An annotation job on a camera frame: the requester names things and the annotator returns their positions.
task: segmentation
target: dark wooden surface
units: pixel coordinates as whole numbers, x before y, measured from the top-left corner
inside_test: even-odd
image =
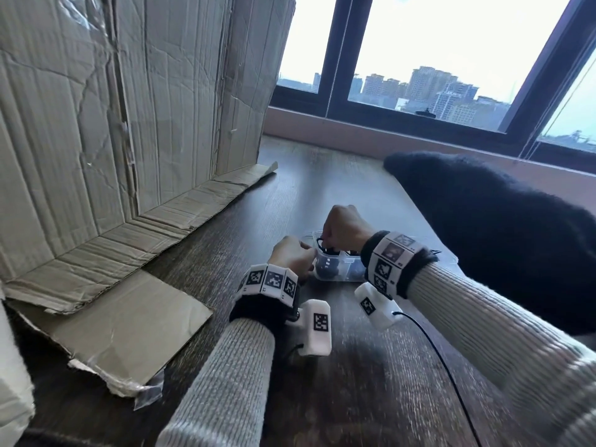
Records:
[[[353,203],[375,227],[437,242],[397,182],[376,160],[264,138],[265,178],[145,270],[216,309],[170,362],[163,398],[132,411],[90,374],[22,326],[17,336],[34,379],[33,429],[97,445],[153,445],[227,324],[231,292],[246,268],[263,262],[285,234],[320,229],[333,204]],[[333,351],[292,356],[273,366],[264,446],[468,446],[473,437],[451,384],[421,332],[403,321],[376,332],[352,300],[355,285],[310,280],[302,299],[332,308]],[[427,329],[443,354],[485,446],[539,445],[512,418],[501,394],[429,326],[408,302],[402,309]],[[278,345],[278,354],[292,346]]]

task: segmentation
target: window pane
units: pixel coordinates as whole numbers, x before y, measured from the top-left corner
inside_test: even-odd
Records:
[[[336,0],[296,0],[277,84],[319,92]]]
[[[349,100],[498,130],[569,0],[373,0]]]
[[[596,152],[596,51],[561,101],[540,141]]]

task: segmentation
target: clear plastic box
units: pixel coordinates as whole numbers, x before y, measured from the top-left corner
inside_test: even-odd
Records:
[[[317,258],[315,259],[315,269],[313,270],[313,274],[317,279],[320,281],[338,281],[338,282],[364,282],[366,281],[365,272],[366,269],[360,260],[359,255],[350,255],[345,251],[339,252],[338,255],[328,255],[321,251],[321,248],[317,245],[317,239],[321,238],[323,235],[323,231],[314,231],[312,233],[307,233],[302,237],[302,241],[308,245],[311,245],[313,248],[317,248],[318,254]],[[412,236],[417,241],[420,241],[422,244],[426,245],[427,247],[434,249],[433,246],[429,243],[434,243],[429,241],[427,238],[417,238]],[[443,264],[457,264],[458,259],[457,257],[451,253],[449,250],[438,249],[437,256],[439,258],[439,262]]]

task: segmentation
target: ribbed sweater sleeve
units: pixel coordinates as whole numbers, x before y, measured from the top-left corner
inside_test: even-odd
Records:
[[[258,446],[275,339],[262,324],[228,325],[191,384],[158,446]]]
[[[560,447],[596,445],[596,353],[438,263],[414,277],[408,297],[538,435]]]

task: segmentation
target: pink wall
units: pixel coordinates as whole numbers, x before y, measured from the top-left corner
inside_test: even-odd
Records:
[[[592,174],[272,107],[269,107],[266,113],[264,134],[379,159],[396,151],[428,150],[448,154],[466,153],[503,169],[533,187],[581,205],[596,215],[596,176]]]

